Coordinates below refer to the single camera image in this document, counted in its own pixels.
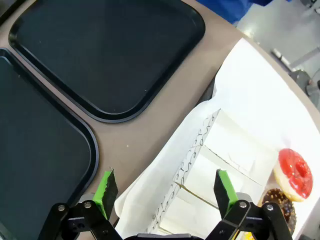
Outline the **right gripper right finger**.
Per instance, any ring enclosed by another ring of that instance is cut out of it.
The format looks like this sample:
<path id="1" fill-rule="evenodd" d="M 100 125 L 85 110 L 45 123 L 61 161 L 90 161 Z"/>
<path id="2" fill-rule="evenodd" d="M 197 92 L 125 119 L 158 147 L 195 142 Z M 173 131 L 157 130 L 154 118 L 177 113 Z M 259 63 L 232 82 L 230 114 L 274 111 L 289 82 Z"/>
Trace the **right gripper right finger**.
<path id="1" fill-rule="evenodd" d="M 228 173 L 218 169 L 213 191 L 221 221 L 206 237 L 207 240 L 232 240 L 240 232 L 251 233 L 255 240 L 291 240 L 280 206 L 267 202 L 261 207 L 239 199 Z"/>

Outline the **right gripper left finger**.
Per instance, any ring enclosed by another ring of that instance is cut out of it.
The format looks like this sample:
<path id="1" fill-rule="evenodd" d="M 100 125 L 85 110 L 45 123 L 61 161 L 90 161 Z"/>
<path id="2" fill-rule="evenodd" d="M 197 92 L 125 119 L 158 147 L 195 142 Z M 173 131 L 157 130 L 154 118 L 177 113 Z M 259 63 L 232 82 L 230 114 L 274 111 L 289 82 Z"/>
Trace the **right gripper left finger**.
<path id="1" fill-rule="evenodd" d="M 39 240 L 76 240 L 90 232 L 96 240 L 120 240 L 110 223 L 118 187 L 114 171 L 106 171 L 92 199 L 74 206 L 56 203 L 50 209 L 38 236 Z"/>

